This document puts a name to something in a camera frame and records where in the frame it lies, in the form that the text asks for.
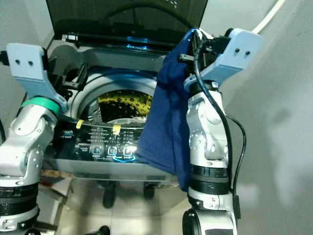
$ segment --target washing machine lid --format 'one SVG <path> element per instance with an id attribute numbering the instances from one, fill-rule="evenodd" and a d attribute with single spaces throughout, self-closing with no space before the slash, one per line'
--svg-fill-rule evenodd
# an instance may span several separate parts
<path id="1" fill-rule="evenodd" d="M 177 44 L 199 27 L 207 0 L 46 0 L 55 39 L 63 34 Z"/>

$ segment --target white cable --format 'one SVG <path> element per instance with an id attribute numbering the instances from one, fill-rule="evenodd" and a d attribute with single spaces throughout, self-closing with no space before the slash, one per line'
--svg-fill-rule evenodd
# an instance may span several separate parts
<path id="1" fill-rule="evenodd" d="M 264 17 L 264 19 L 254 28 L 253 33 L 259 33 L 274 17 L 277 11 L 284 4 L 285 0 L 278 0 L 274 7 L 268 12 L 268 14 Z"/>

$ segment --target navy blue towel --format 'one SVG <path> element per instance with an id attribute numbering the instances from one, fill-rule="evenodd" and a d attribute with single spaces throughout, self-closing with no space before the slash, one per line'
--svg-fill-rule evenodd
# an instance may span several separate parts
<path id="1" fill-rule="evenodd" d="M 186 121 L 188 93 L 183 86 L 187 65 L 179 63 L 178 56 L 187 53 L 190 38 L 191 31 L 164 59 L 136 151 L 153 167 L 177 174 L 183 191 L 188 189 L 190 175 L 189 129 Z"/>

